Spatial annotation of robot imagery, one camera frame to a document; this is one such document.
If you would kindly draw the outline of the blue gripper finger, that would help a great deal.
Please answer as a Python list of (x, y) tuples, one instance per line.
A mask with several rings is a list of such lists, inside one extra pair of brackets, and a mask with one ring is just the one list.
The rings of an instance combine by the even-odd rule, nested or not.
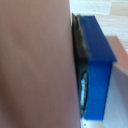
[(117, 59), (94, 16), (72, 15), (72, 34), (80, 116), (102, 121)]

